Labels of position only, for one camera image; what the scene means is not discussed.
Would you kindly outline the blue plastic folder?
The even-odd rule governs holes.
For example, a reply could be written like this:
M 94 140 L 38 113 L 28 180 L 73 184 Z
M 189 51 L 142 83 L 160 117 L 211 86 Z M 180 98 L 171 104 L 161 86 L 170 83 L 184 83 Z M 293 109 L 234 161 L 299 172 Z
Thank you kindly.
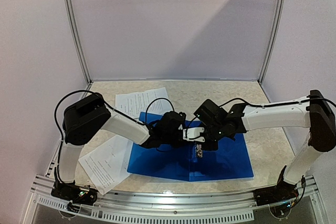
M 180 148 L 161 145 L 158 149 L 133 144 L 127 171 L 188 182 L 254 178 L 243 134 L 236 134 L 234 141 L 221 139 L 218 150 L 203 151 L 201 158 L 193 144 Z

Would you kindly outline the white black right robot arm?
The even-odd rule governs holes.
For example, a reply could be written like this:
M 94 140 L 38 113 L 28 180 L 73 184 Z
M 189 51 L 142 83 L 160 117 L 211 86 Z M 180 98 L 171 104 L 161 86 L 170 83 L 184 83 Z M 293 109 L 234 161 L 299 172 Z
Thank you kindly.
M 284 200 L 311 165 L 325 152 L 335 148 L 335 115 L 330 108 L 333 102 L 320 91 L 311 90 L 308 96 L 298 99 L 251 104 L 242 100 L 229 111 L 207 99 L 195 111 L 201 125 L 185 130 L 188 141 L 213 144 L 224 137 L 234 139 L 236 134 L 276 127 L 302 127 L 309 129 L 307 139 L 293 161 L 279 177 L 278 185 L 271 190 L 276 201 Z

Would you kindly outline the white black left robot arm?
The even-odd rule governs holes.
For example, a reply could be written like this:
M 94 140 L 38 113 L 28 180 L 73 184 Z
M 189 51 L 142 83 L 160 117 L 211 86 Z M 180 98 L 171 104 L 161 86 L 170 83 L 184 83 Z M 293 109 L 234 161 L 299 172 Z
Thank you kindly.
M 147 149 L 161 145 L 173 148 L 186 145 L 183 138 L 184 113 L 172 110 L 154 122 L 140 122 L 113 108 L 102 94 L 92 91 L 86 93 L 88 96 L 64 110 L 62 123 L 55 120 L 62 143 L 54 175 L 59 183 L 58 192 L 67 200 L 73 200 L 78 195 L 78 188 L 73 184 L 80 152 L 75 149 L 83 148 L 99 130 L 120 135 Z

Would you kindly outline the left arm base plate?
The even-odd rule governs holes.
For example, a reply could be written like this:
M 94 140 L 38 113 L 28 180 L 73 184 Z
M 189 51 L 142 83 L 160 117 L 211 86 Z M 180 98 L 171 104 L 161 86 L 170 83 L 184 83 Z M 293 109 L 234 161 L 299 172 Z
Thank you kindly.
M 98 191 L 90 186 L 77 186 L 74 183 L 54 182 L 51 195 L 71 201 L 73 204 L 93 206 L 97 201 Z

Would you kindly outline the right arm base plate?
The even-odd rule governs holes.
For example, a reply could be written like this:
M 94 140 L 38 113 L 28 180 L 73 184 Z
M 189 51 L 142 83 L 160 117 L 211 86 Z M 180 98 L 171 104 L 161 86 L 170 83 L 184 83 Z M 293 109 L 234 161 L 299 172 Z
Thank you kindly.
M 257 206 L 285 202 L 287 204 L 286 208 L 292 208 L 302 199 L 305 193 L 306 182 L 303 182 L 301 187 L 303 191 L 301 196 L 299 196 L 297 184 L 292 185 L 286 182 L 279 182 L 275 186 L 253 190 L 253 196 Z

